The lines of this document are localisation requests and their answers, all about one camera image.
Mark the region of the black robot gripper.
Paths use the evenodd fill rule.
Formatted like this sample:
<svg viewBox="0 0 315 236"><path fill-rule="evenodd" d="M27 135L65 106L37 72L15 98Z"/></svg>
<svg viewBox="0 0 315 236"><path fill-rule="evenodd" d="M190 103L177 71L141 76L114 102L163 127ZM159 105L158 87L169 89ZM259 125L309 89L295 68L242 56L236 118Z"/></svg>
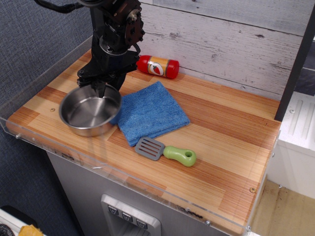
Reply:
<svg viewBox="0 0 315 236"><path fill-rule="evenodd" d="M91 49L91 55L89 63L77 73L77 84L79 87L91 85L99 98L104 97L106 84L119 91L126 74L137 69L136 63L139 60L139 54L134 51L111 55L98 47Z"/></svg>

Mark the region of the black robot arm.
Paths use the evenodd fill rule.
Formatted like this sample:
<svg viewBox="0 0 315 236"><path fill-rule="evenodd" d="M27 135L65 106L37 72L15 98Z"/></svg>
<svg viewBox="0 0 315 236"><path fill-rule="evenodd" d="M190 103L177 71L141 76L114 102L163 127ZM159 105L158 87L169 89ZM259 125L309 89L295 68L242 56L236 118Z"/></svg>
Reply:
<svg viewBox="0 0 315 236"><path fill-rule="evenodd" d="M90 86L98 97L103 97L106 85L119 90L126 74L137 69L141 51L137 43L143 40L145 34L139 1L78 0L56 5L38 0L36 3L63 14L83 7L90 9L93 25L92 58L77 73L79 87Z"/></svg>

